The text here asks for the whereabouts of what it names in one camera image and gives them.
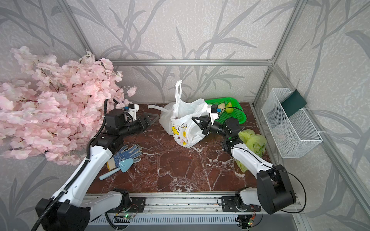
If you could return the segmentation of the white printed plastic bag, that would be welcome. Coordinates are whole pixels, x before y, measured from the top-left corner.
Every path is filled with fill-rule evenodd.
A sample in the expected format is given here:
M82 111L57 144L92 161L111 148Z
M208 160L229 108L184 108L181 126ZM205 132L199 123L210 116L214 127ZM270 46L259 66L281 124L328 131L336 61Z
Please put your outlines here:
M182 80L178 80L175 85L175 104L172 106L171 128L175 141L182 147L190 148L205 137L192 118L206 115L208 105L204 99L186 103L181 97Z

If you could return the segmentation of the light green plastic bag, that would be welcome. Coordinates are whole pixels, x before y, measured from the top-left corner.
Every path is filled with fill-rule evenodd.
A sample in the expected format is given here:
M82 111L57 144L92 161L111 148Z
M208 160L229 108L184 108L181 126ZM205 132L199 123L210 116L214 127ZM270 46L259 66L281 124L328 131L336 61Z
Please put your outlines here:
M237 161L239 168L246 172L247 170L257 178L261 170L269 170L262 157L266 150L267 140L260 134L255 134L253 130L247 129L238 133L241 143L232 147L232 157Z

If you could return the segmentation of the white cartoon plastic bag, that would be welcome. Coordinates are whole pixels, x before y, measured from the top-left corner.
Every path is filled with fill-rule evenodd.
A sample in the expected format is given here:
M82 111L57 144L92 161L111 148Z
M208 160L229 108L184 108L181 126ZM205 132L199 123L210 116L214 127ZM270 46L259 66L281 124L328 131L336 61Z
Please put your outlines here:
M169 135L179 136L179 103L169 103L164 107L149 105L148 109L156 109L161 111L159 119L161 126Z

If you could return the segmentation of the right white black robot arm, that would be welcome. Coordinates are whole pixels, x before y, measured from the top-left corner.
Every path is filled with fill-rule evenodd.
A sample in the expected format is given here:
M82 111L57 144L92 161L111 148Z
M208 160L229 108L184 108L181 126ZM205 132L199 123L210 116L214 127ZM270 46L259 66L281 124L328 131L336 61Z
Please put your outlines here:
M256 178L257 188L245 188L236 192L235 205L244 210L246 206L256 205L272 215L296 203L297 198L289 173L282 165L273 165L255 154L239 137L240 123L229 118L223 124L212 122L210 116L193 117L202 134L215 133L224 137L222 149L235 160L241 162Z

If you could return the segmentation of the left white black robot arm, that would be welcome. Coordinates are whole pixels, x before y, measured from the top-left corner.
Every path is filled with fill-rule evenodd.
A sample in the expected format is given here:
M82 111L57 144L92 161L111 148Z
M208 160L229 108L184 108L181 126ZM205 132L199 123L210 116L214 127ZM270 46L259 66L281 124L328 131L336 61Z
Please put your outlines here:
M112 209L126 209L133 204L127 190L114 189L87 203L83 199L101 168L118 151L124 138L141 134L159 115L144 113L127 122L125 111L105 112L98 133L87 144L87 155L67 182L49 199L36 207L38 220L32 230L42 226L46 231L83 231L88 223Z

